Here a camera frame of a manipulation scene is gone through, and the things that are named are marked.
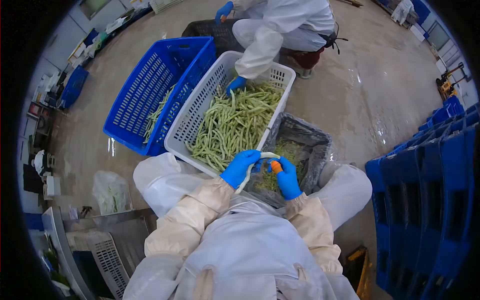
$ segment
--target concrete floor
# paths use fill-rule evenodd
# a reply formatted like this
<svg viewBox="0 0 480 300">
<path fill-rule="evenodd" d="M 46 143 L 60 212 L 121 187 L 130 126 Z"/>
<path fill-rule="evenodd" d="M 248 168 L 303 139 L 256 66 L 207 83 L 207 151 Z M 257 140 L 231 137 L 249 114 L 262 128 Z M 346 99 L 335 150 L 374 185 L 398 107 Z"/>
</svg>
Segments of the concrete floor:
<svg viewBox="0 0 480 300">
<path fill-rule="evenodd" d="M 435 78 L 440 72 L 426 43 L 393 23 L 376 4 L 363 0 L 356 8 L 331 0 L 340 25 L 341 55 L 327 49 L 309 80 L 297 79 L 286 111 L 311 122 L 334 141 L 332 160 L 354 161 L 360 168 L 405 141 L 442 105 Z M 194 0 L 145 16 L 116 37 L 87 67 L 82 93 L 68 116 L 55 124 L 52 152 L 63 196 L 55 197 L 68 218 L 68 207 L 99 209 L 92 196 L 93 175 L 113 171 L 130 185 L 133 207 L 148 207 L 132 181 L 136 165 L 146 157 L 109 141 L 102 132 L 110 108 L 140 58 L 157 40 L 179 37 L 188 23 L 212 19 L 225 0 Z M 371 201 L 335 232 L 343 253 L 363 244 L 376 264 Z M 374 288 L 372 299 L 387 299 Z"/>
</svg>

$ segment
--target yellow object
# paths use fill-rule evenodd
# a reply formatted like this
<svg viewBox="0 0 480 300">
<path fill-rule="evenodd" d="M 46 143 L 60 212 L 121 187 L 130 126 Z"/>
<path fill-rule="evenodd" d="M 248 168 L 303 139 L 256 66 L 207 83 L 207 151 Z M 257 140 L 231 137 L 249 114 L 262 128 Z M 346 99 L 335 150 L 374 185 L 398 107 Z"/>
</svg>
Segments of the yellow object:
<svg viewBox="0 0 480 300">
<path fill-rule="evenodd" d="M 270 165 L 272 166 L 272 171 L 275 173 L 275 174 L 278 174 L 280 173 L 281 171 L 283 171 L 282 169 L 282 165 L 277 162 L 276 160 L 272 160 L 272 162 L 270 163 Z"/>
</svg>

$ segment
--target clear plastic bag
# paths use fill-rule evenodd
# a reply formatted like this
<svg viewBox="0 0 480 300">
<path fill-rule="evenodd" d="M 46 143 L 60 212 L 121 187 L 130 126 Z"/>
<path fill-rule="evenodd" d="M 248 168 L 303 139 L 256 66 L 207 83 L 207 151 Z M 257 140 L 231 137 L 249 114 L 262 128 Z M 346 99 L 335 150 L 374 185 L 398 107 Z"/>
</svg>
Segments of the clear plastic bag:
<svg viewBox="0 0 480 300">
<path fill-rule="evenodd" d="M 114 172 L 95 173 L 92 195 L 98 202 L 101 215 L 120 213 L 132 208 L 128 182 Z"/>
</svg>

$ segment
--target hand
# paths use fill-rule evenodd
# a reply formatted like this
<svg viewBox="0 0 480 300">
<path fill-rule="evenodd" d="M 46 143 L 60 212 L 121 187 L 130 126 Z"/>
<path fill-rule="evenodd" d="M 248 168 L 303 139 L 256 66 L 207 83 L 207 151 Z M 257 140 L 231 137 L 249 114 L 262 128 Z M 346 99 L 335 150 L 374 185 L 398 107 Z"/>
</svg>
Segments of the hand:
<svg viewBox="0 0 480 300">
<path fill-rule="evenodd" d="M 248 166 L 260 159 L 260 151 L 246 150 L 238 153 L 233 158 L 228 167 L 220 174 L 232 188 L 237 189 L 242 181 L 247 177 Z"/>
<path fill-rule="evenodd" d="M 283 156 L 281 156 L 280 159 L 271 158 L 268 160 L 268 163 L 270 164 L 272 160 L 278 161 L 283 169 L 283 171 L 276 175 L 276 180 L 278 181 L 278 187 L 282 191 L 285 200 L 292 200 L 300 196 L 302 191 L 300 191 L 298 184 L 295 166 Z"/>
<path fill-rule="evenodd" d="M 235 90 L 238 88 L 243 89 L 246 84 L 247 84 L 247 79 L 241 76 L 238 76 L 237 78 L 235 78 L 234 81 L 232 81 L 232 83 L 230 83 L 229 86 L 227 86 L 227 96 L 230 97 L 230 90 L 235 92 Z"/>
<path fill-rule="evenodd" d="M 233 9 L 233 2 L 228 1 L 221 9 L 216 12 L 215 22 L 217 25 L 220 25 L 220 20 L 222 16 L 227 17 Z"/>
</svg>

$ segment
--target yellow pallet jack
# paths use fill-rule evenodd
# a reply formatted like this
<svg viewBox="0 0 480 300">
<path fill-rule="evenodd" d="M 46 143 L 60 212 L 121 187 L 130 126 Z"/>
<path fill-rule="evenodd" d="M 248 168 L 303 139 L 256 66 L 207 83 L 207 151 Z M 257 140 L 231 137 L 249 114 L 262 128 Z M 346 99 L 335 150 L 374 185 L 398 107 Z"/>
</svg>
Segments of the yellow pallet jack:
<svg viewBox="0 0 480 300">
<path fill-rule="evenodd" d="M 457 83 L 459 83 L 460 81 L 464 80 L 465 78 L 467 78 L 467 75 L 465 74 L 465 71 L 463 71 L 463 67 L 464 67 L 464 64 L 461 62 L 461 63 L 458 64 L 458 67 L 456 67 L 455 69 L 443 73 L 441 79 L 437 78 L 435 80 L 436 83 L 437 83 L 438 92 L 440 93 L 440 96 L 442 97 L 443 101 L 447 100 L 449 97 L 451 97 L 453 95 L 457 95 L 456 90 L 455 90 L 455 85 Z M 455 72 L 458 69 L 460 69 L 462 71 L 463 77 L 460 80 L 458 80 L 454 83 L 451 83 L 449 77 L 452 75 L 453 72 Z"/>
</svg>

